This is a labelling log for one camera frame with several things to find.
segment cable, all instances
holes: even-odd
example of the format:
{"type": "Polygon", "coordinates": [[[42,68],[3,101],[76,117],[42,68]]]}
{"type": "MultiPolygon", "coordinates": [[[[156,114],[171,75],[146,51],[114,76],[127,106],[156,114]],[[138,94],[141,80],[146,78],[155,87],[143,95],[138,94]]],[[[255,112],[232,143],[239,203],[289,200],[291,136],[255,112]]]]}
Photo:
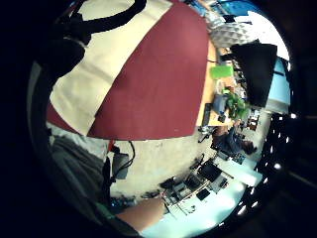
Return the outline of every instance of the cable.
{"type": "Polygon", "coordinates": [[[126,162],[123,166],[120,167],[120,169],[118,171],[116,171],[110,178],[110,185],[112,182],[115,182],[116,181],[116,177],[117,175],[119,174],[120,171],[122,171],[123,169],[126,169],[128,168],[134,161],[135,157],[136,157],[136,149],[135,149],[135,146],[133,145],[132,141],[129,141],[129,144],[132,148],[132,152],[133,152],[133,156],[132,156],[132,159],[129,160],[128,162],[126,162]]]}

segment office desk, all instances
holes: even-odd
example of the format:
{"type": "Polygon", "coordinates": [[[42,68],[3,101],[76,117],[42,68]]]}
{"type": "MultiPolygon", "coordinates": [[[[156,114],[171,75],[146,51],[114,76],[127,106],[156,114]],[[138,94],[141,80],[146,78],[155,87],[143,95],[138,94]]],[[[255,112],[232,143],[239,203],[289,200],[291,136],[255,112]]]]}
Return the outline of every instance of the office desk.
{"type": "MultiPolygon", "coordinates": [[[[209,41],[208,45],[208,59],[215,61],[216,60],[216,49],[213,46],[213,44],[209,41]]],[[[201,126],[203,114],[204,114],[204,108],[205,108],[205,103],[211,103],[214,100],[215,97],[215,92],[216,92],[216,80],[211,78],[210,76],[210,67],[215,66],[215,62],[207,62],[207,67],[206,67],[206,77],[205,77],[205,84],[204,84],[204,90],[203,94],[201,97],[201,103],[200,103],[200,108],[199,108],[199,113],[198,117],[196,120],[196,125],[201,126]]],[[[219,80],[222,80],[225,84],[225,86],[233,86],[235,87],[235,79],[233,76],[230,77],[223,77],[219,80]]],[[[231,119],[226,119],[224,123],[218,121],[218,114],[214,111],[210,113],[210,119],[209,119],[209,126],[230,126],[232,125],[232,120],[231,119]]]]}

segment ceiling light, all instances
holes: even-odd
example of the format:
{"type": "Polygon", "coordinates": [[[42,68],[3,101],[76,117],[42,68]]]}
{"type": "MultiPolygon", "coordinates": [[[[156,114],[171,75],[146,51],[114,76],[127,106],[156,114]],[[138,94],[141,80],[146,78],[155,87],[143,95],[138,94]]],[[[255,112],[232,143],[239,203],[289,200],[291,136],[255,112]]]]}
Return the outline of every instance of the ceiling light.
{"type": "Polygon", "coordinates": [[[239,211],[238,211],[238,215],[242,215],[246,210],[246,206],[244,205],[239,211]]]}
{"type": "Polygon", "coordinates": [[[257,206],[257,205],[258,205],[258,202],[256,201],[255,203],[252,204],[251,207],[255,207],[255,206],[257,206]]]}
{"type": "Polygon", "coordinates": [[[274,167],[275,167],[277,170],[280,170],[281,165],[280,165],[279,163],[276,163],[276,164],[274,165],[274,167]]]}

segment black strap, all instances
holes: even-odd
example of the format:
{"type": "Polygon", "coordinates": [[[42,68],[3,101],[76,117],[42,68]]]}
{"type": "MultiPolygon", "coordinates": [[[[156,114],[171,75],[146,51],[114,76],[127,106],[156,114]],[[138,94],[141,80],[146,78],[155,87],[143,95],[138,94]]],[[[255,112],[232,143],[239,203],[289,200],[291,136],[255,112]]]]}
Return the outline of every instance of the black strap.
{"type": "Polygon", "coordinates": [[[127,24],[135,15],[147,5],[147,0],[135,0],[135,3],[126,11],[111,17],[93,19],[79,23],[72,23],[66,27],[71,35],[89,35],[106,32],[127,24]]]}

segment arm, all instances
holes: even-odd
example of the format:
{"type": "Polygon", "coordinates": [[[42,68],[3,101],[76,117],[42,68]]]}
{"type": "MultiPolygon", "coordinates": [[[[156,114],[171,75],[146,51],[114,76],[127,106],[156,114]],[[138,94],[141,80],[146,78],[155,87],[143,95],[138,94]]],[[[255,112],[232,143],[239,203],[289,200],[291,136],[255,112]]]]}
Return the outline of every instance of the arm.
{"type": "Polygon", "coordinates": [[[207,9],[208,11],[211,11],[210,6],[207,3],[205,3],[204,0],[197,0],[197,2],[199,2],[199,4],[203,6],[205,9],[207,9]]]}

